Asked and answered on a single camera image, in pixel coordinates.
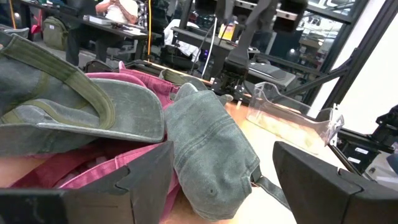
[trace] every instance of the yellow cable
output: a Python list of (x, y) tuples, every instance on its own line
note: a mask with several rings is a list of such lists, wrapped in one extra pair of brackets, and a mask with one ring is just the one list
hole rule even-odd
[(14, 26), (14, 29), (17, 29), (17, 26), (15, 25), (14, 9), (12, 8), (12, 1), (8, 0), (8, 3), (10, 4), (12, 26)]
[(149, 8), (149, 36), (148, 36), (148, 55), (150, 55), (150, 41), (152, 39), (152, 7), (150, 5), (150, 0), (148, 0)]

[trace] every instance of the gray cap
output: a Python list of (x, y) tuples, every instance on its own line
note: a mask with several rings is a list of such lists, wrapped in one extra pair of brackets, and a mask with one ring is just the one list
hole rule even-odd
[(162, 106), (143, 86), (90, 80), (42, 47), (0, 31), (0, 156), (65, 152), (98, 138), (161, 142)]
[(208, 90), (179, 98), (165, 120), (174, 169), (194, 211), (211, 221), (233, 218), (260, 162), (238, 125)]

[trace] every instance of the cap strap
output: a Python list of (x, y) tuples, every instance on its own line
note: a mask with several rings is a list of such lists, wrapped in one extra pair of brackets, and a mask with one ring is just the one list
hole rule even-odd
[(10, 37), (12, 40), (7, 42), (7, 36), (0, 33), (0, 40), (4, 42), (0, 54), (28, 64), (64, 82), (93, 106), (99, 115), (99, 128), (109, 129), (113, 126), (115, 112), (111, 99), (81, 70), (22, 37), (13, 35)]

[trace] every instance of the white wall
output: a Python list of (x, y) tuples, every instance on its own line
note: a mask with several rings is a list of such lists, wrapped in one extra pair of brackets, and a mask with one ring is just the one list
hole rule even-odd
[[(358, 22), (356, 23), (353, 31), (351, 32), (351, 35), (348, 37), (345, 46), (341, 50), (332, 69), (339, 67), (344, 61), (346, 61), (353, 52), (353, 50), (359, 45), (359, 43), (365, 36), (366, 31), (368, 31), (369, 27), (371, 26), (374, 18), (380, 11), (381, 6), (384, 4), (384, 1), (385, 0), (370, 0), (368, 2), (368, 5), (363, 11)], [(322, 106), (326, 102), (326, 99), (329, 97), (332, 89), (335, 87), (337, 81), (338, 78), (322, 85), (319, 94), (312, 104), (312, 108), (314, 108), (315, 110), (320, 110), (322, 108)]]
[(391, 22), (340, 104), (345, 128), (372, 133), (378, 116), (398, 105), (398, 16)]

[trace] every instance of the green backpack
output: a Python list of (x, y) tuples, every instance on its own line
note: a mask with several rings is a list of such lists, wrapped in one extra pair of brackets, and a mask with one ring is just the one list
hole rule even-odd
[(68, 37), (68, 30), (65, 24), (53, 16), (46, 18), (43, 24), (43, 38), (46, 46), (57, 50), (65, 50)]

